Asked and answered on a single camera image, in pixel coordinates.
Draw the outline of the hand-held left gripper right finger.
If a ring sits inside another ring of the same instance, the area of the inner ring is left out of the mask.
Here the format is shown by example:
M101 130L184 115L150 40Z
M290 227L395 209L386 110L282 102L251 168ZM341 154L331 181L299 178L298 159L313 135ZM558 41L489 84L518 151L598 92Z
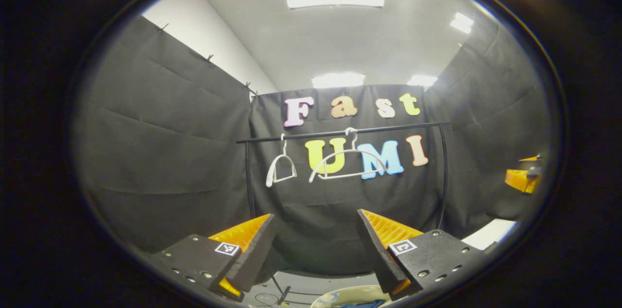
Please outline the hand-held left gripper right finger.
M443 230L418 231L359 209L357 230L383 293L393 300L429 292L488 255Z

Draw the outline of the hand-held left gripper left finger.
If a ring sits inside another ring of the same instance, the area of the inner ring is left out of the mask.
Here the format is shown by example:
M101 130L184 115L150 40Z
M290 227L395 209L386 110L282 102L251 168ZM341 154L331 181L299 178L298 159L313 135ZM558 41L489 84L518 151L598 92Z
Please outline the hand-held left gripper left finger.
M276 215L267 213L238 224L186 231L147 252L147 268L200 301L242 302L259 282L278 227Z

